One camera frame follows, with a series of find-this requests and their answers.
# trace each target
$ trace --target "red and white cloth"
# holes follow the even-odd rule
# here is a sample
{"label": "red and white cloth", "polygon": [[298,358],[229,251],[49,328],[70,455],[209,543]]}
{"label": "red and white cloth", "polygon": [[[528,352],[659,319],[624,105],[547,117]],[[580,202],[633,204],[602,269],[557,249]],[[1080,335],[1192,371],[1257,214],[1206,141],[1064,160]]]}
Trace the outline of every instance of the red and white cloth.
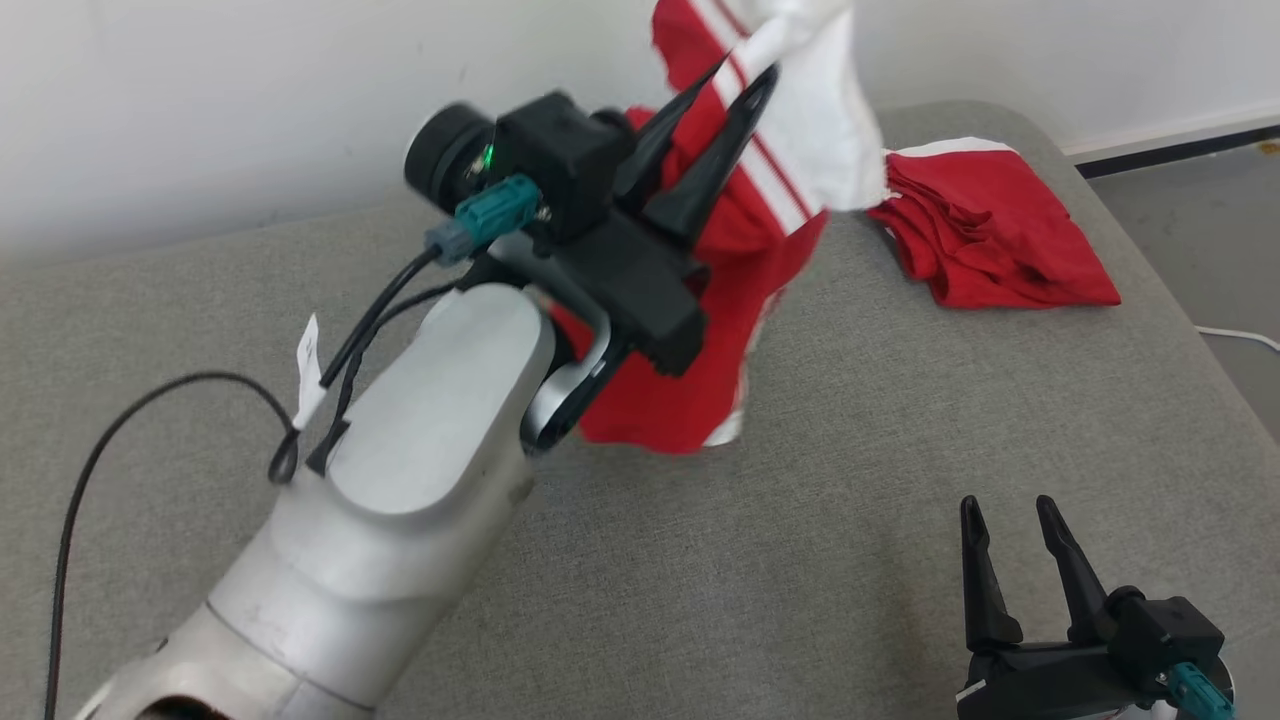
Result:
{"label": "red and white cloth", "polygon": [[963,137],[887,154],[890,199],[868,214],[946,307],[1119,305],[1062,202],[1012,147]]}
{"label": "red and white cloth", "polygon": [[[694,452],[737,436],[745,357],[782,290],[809,261],[827,210],[887,197],[881,133],[854,72],[852,0],[658,0],[654,46],[671,86],[694,85],[722,59],[673,137],[669,187],[719,133],[726,109],[780,63],[773,96],[694,254],[710,268],[703,352],[681,378],[631,357],[581,420],[591,442]],[[641,124],[652,113],[632,109]],[[557,320],[579,350],[590,332]]]}

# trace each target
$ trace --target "gray fabric surface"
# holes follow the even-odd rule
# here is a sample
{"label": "gray fabric surface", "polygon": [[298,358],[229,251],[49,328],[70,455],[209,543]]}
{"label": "gray fabric surface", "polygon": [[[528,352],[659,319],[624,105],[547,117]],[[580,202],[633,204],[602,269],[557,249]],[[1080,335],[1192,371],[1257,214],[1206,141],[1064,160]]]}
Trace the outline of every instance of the gray fabric surface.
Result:
{"label": "gray fabric surface", "polygon": [[[1208,614],[1243,717],[1272,716],[1276,446],[1043,135],[979,104],[883,126],[891,146],[978,135],[1019,149],[1124,305],[943,310],[870,223],[837,218],[754,356],[741,441],[694,457],[575,441],[543,460],[539,489],[385,717],[954,717],[966,493],[1029,639],[1068,624],[1033,509],[1048,493],[1108,588],[1181,593]],[[37,714],[63,510],[109,420],[200,368],[248,372],[292,404],[307,315],[332,351],[431,217],[406,197],[4,279],[5,716]],[[120,434],[77,533],[61,716],[220,577],[270,506],[278,436],[265,406],[225,387],[184,391]]]}

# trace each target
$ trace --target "fabric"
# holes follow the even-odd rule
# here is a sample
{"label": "fabric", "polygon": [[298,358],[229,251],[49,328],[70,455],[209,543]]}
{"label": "fabric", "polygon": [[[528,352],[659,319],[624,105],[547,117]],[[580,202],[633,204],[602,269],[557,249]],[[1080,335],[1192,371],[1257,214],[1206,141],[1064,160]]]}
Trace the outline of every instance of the fabric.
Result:
{"label": "fabric", "polygon": [[[573,441],[540,459],[513,527],[380,720],[955,720],[969,660],[960,498],[982,501],[1010,612],[1048,641],[1069,619],[1036,520],[1042,492],[1107,589],[1184,594],[1212,618],[1240,717],[1274,716],[1280,451],[1032,124],[969,102],[882,123],[891,147],[966,135],[1014,146],[1125,304],[943,310],[902,282],[878,225],[836,214],[751,355],[741,441],[682,457]],[[310,314],[328,357],[438,219],[406,192],[369,213],[0,270],[5,717],[38,716],[61,518],[111,418],[202,368],[246,372],[292,405]],[[364,378],[415,318],[379,334]],[[116,437],[76,530],[61,717],[221,577],[271,506],[278,439],[252,393],[212,386]]]}
{"label": "fabric", "polygon": [[908,277],[946,307],[1119,305],[1088,240],[1007,145],[966,137],[888,152],[892,196],[868,214]]}
{"label": "fabric", "polygon": [[[678,454],[737,437],[749,342],[813,254],[824,209],[861,209],[886,196],[879,128],[858,87],[852,37],[847,0],[658,3],[653,38],[672,87],[687,88],[724,59],[676,131],[662,187],[703,154],[745,87],[773,63],[782,73],[694,250],[710,269],[701,355],[680,378],[631,357],[582,418],[586,439]],[[636,127],[649,117],[630,113]],[[585,352],[589,328],[563,310],[556,318]]]}

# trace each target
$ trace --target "cable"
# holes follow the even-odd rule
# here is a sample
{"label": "cable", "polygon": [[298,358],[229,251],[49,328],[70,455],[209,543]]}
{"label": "cable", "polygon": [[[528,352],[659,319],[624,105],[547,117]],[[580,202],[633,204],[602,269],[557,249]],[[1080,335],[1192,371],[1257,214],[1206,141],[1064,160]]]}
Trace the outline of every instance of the cable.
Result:
{"label": "cable", "polygon": [[[365,310],[365,315],[360,318],[356,327],[347,334],[347,340],[342,342],[342,347],[338,348],[333,360],[329,361],[329,366],[325,368],[324,374],[320,375],[321,388],[328,391],[333,387],[333,382],[338,379],[338,373],[340,373],[343,365],[351,360],[352,352],[355,352],[356,347],[364,341],[365,336],[369,334],[369,331],[378,322],[378,318],[381,316],[383,310],[390,305],[392,300],[396,300],[396,296],[404,290],[404,286],[407,286],[415,275],[422,272],[422,268],[430,265],[439,256],[440,246],[433,245],[421,255],[413,258],[408,265],[404,265],[404,268],[397,273],[394,278],[392,278],[392,282],[387,283],[383,292],[378,295],[369,309]],[[266,478],[271,480],[271,483],[282,486],[293,478],[293,473],[298,469],[300,437],[302,437],[302,428],[294,428],[291,423],[289,429],[285,430],[284,437],[280,438],[280,445],[275,447],[271,462],[266,466]]]}
{"label": "cable", "polygon": [[370,332],[361,340],[360,345],[352,352],[351,360],[347,363],[347,372],[342,378],[342,389],[338,392],[338,407],[334,410],[333,423],[330,423],[329,430],[325,433],[325,437],[321,441],[323,447],[329,447],[334,441],[338,439],[342,419],[347,414],[347,407],[351,405],[351,396],[355,392],[356,374],[360,373],[360,364],[365,359],[365,351],[369,350],[370,345],[372,345],[374,337],[378,334],[378,331],[383,329],[383,327],[385,327],[387,323],[390,323],[392,320],[404,314],[406,311],[417,307],[419,305],[431,299],[439,297],[445,292],[449,292],[454,287],[457,287],[457,283],[445,283],[438,287],[433,287],[430,290],[425,290],[417,295],[410,296],[402,300],[401,302],[393,305],[389,310],[387,310],[387,313],[383,314],[381,318],[378,319],[376,323],[374,323],[374,327],[370,328]]}
{"label": "cable", "polygon": [[159,397],[183,386],[201,380],[225,380],[248,387],[271,406],[271,410],[275,413],[276,418],[280,419],[280,424],[284,425],[285,430],[293,428],[288,411],[284,409],[284,405],[280,405],[280,401],[271,395],[271,391],[266,389],[252,378],[241,375],[239,373],[228,373],[223,370],[191,373],[189,375],[169,380],[168,383],[140,397],[133,405],[127,407],[124,413],[120,413],[120,415],[111,421],[111,424],[106,428],[106,432],[102,433],[102,437],[97,439],[97,445],[93,446],[93,451],[90,454],[88,460],[84,462],[84,468],[81,470],[79,479],[76,480],[76,489],[72,491],[72,500],[67,506],[67,518],[63,520],[63,539],[58,546],[58,568],[54,571],[54,609],[49,626],[49,675],[45,682],[45,720],[54,720],[54,714],[58,710],[58,674],[63,655],[63,605],[67,594],[67,564],[70,560],[72,553],[72,532],[76,529],[76,515],[79,512],[81,500],[84,497],[84,488],[88,486],[88,479],[93,474],[93,468],[97,466],[97,461],[101,459],[102,451],[106,450],[106,443],[111,442],[115,433],[118,433],[120,428],[124,427],[124,423],[128,423],[133,415],[150,405],[151,401],[157,400]]}
{"label": "cable", "polygon": [[365,315],[358,323],[356,323],[356,327],[352,328],[347,340],[343,341],[342,347],[338,348],[338,354],[329,361],[329,366],[325,368],[324,374],[320,375],[320,387],[325,389],[333,387],[333,382],[338,379],[338,373],[342,372],[342,366],[347,364],[347,360],[351,359],[351,354],[355,351],[356,346],[361,342],[365,334],[369,333],[370,328],[374,327],[387,306],[392,304],[392,300],[396,300],[396,296],[404,290],[404,286],[413,279],[413,275],[422,272],[422,268],[430,265],[431,261],[439,256],[440,247],[438,245],[433,245],[425,252],[413,258],[408,265],[404,265],[404,269],[401,270],[399,274],[392,278],[392,282],[387,283],[383,292],[376,300],[374,300],[372,305],[369,306],[369,310],[365,310]]}
{"label": "cable", "polygon": [[1219,337],[1238,337],[1238,338],[1242,338],[1242,340],[1252,340],[1252,341],[1256,341],[1256,342],[1261,342],[1262,345],[1268,345],[1268,346],[1271,346],[1271,350],[1275,350],[1276,352],[1280,352],[1280,342],[1276,342],[1276,341],[1271,340],[1270,337],[1262,336],[1262,334],[1258,334],[1258,333],[1247,333],[1247,332],[1243,332],[1243,331],[1224,331],[1222,328],[1202,328],[1201,325],[1196,325],[1196,329],[1199,331],[1201,334],[1212,334],[1212,336],[1219,336]]}

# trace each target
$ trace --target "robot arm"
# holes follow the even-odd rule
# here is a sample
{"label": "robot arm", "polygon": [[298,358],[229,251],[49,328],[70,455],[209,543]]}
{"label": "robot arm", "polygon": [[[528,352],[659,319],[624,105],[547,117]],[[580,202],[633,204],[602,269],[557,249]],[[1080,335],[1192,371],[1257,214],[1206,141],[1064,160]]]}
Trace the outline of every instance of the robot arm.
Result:
{"label": "robot arm", "polygon": [[[639,136],[559,94],[495,123],[465,106],[433,118],[406,177],[465,225],[448,238],[474,246],[458,292],[282,487],[207,601],[79,717],[371,717],[532,489],[527,456],[562,439],[631,352],[669,374],[696,357],[690,250],[774,81],[765,73],[691,179],[650,204],[636,199],[653,193],[696,88]],[[516,217],[536,219],[489,237],[504,192],[493,188],[517,177],[539,204]],[[581,360],[529,286],[595,329]]]}

